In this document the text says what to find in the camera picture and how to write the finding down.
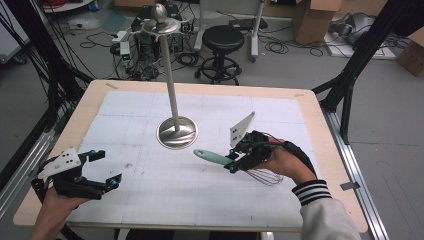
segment white bracket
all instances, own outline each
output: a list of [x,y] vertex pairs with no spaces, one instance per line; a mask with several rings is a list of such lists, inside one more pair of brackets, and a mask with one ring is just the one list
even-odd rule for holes
[[255,118],[255,111],[241,120],[239,123],[234,125],[234,127],[230,128],[230,146],[234,148],[237,143],[239,143],[244,135],[246,135],[246,131],[249,128],[250,124],[252,124],[253,119]]
[[42,172],[38,174],[38,178],[50,177],[52,175],[64,172],[66,170],[76,168],[81,165],[77,151],[74,147],[69,147],[62,152],[53,162],[47,164]]

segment aluminum frame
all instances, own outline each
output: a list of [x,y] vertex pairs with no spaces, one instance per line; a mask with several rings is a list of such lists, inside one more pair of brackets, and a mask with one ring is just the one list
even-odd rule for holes
[[327,112],[323,110],[327,124],[333,135],[334,142],[339,150],[340,157],[346,168],[350,181],[358,183],[359,188],[355,189],[356,197],[362,207],[362,211],[368,222],[369,229],[374,237],[378,240],[388,240],[386,228],[380,218],[377,208],[372,200],[371,194],[368,190],[365,179],[362,175],[361,169],[356,161],[350,145],[345,144],[342,135],[340,134],[340,120],[337,113]]

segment human hand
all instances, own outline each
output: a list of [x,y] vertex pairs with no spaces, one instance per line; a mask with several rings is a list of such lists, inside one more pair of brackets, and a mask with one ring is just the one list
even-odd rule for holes
[[[268,141],[284,143],[283,139],[273,137],[268,137]],[[317,179],[313,172],[299,158],[281,146],[274,147],[271,157],[254,169],[268,169],[276,174],[287,176],[293,179],[297,185]]]
[[80,204],[87,201],[89,199],[61,196],[54,187],[49,188],[35,221],[30,239],[56,239],[56,235],[65,225],[65,220],[69,214]]

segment stand base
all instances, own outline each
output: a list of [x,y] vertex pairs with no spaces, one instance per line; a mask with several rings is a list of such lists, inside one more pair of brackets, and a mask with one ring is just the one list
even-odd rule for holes
[[191,119],[178,117],[180,130],[175,131],[173,118],[166,119],[157,130],[157,138],[162,146],[169,149],[183,149],[190,146],[199,134],[197,125]]

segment chair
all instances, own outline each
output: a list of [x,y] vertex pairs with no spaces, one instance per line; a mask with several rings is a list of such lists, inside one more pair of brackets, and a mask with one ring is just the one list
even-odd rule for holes
[[241,68],[225,55],[243,46],[243,34],[231,26],[219,25],[208,28],[202,36],[202,41],[213,51],[214,57],[205,59],[194,76],[200,78],[200,73],[203,73],[205,77],[211,79],[211,84],[232,79],[239,86],[236,76],[241,73]]

